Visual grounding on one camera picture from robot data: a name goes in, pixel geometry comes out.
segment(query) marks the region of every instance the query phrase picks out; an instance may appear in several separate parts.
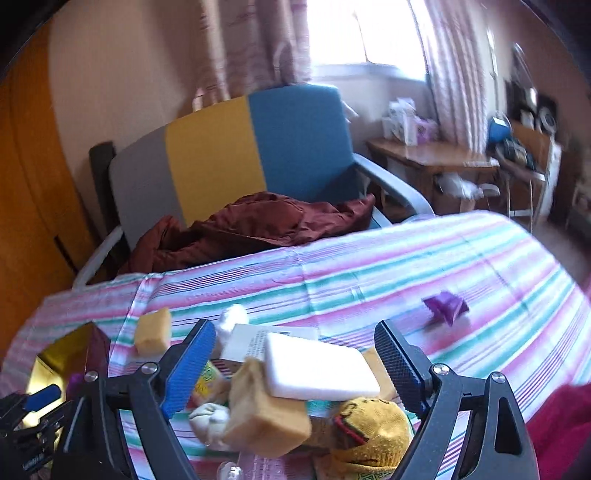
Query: window sill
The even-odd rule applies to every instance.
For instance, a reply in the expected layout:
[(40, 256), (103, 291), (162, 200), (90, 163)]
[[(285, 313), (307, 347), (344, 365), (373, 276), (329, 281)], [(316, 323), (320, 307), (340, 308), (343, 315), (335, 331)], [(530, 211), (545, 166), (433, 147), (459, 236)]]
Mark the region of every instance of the window sill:
[(425, 82), (426, 75), (411, 75), (393, 65), (378, 63), (351, 63), (347, 65), (312, 65), (312, 78), (340, 79), (347, 77), (379, 76), (393, 79), (413, 80)]

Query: silver bolt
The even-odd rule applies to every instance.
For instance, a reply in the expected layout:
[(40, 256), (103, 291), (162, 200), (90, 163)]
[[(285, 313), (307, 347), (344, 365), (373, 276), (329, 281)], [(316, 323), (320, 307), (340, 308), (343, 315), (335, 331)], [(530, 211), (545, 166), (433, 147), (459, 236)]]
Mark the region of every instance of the silver bolt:
[(90, 370), (90, 372), (84, 374), (84, 381), (88, 383), (94, 382), (97, 378), (99, 378), (99, 374), (94, 370)]
[(505, 383), (507, 381), (507, 377), (501, 372), (493, 372), (492, 381), (497, 383)]
[(147, 364), (142, 365), (142, 373), (146, 375), (153, 374), (158, 369), (158, 365), (154, 362), (148, 362)]
[(449, 367), (446, 364), (433, 365), (433, 371), (437, 375), (447, 375), (450, 372)]

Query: pink curtain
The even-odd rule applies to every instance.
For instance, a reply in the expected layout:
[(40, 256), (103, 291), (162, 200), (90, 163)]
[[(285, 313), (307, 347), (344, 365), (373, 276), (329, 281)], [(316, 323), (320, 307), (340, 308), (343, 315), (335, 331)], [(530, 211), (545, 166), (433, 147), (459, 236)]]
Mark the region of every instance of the pink curtain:
[(466, 0), (409, 0), (417, 20), (443, 138), (486, 148), (482, 59)]
[(195, 4), (200, 106), (310, 80), (307, 0)]

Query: white foam block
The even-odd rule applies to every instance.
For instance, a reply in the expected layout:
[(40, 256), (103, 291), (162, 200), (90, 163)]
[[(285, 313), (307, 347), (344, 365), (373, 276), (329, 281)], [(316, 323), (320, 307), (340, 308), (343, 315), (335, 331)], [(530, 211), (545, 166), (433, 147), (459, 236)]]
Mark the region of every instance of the white foam block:
[(355, 348), (268, 333), (267, 387), (274, 397), (343, 401), (377, 397), (379, 384)]

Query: window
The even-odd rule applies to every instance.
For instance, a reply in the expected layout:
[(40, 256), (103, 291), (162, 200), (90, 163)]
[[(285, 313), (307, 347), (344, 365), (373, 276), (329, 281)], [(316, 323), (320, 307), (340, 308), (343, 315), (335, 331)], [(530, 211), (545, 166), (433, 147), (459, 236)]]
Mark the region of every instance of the window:
[(407, 0), (308, 0), (308, 24), (310, 56), (321, 76), (425, 76)]

